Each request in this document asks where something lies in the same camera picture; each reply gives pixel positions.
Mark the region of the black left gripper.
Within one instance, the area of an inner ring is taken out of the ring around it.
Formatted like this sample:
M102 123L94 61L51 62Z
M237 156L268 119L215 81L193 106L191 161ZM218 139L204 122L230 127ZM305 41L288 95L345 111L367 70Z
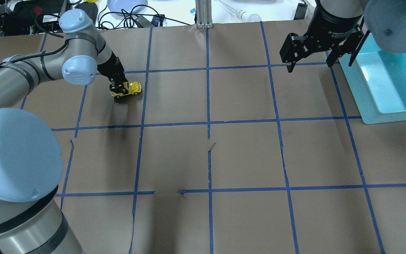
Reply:
M119 99L126 96L124 86L124 82L126 82L125 70L117 56L110 56L106 62L98 64L97 71L111 82L110 89L113 89L113 98Z

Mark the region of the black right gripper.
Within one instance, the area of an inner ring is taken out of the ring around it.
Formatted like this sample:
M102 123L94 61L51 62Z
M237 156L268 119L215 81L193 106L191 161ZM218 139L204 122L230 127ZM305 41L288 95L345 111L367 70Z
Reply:
M364 39L358 24L363 7L316 7L305 34L289 33L280 49L280 57L292 73L295 63L314 53L327 50L329 68L344 54L353 54Z

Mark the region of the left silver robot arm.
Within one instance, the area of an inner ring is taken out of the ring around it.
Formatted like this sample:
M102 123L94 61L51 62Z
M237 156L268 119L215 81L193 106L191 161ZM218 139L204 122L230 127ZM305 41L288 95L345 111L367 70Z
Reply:
M0 254L83 254L54 201L63 173L61 147L44 121L15 108L40 83L89 85L108 78L114 96L129 93L119 58L80 9L59 18L58 50L15 55L0 63Z

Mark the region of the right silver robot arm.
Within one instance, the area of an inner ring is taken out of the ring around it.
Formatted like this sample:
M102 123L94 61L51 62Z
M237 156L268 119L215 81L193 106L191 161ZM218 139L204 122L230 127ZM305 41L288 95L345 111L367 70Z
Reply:
M280 57L292 72L295 64L313 53L329 51L327 66L344 54L350 64L369 34L380 49L406 53L406 0L317 0L308 30L302 36L289 33Z

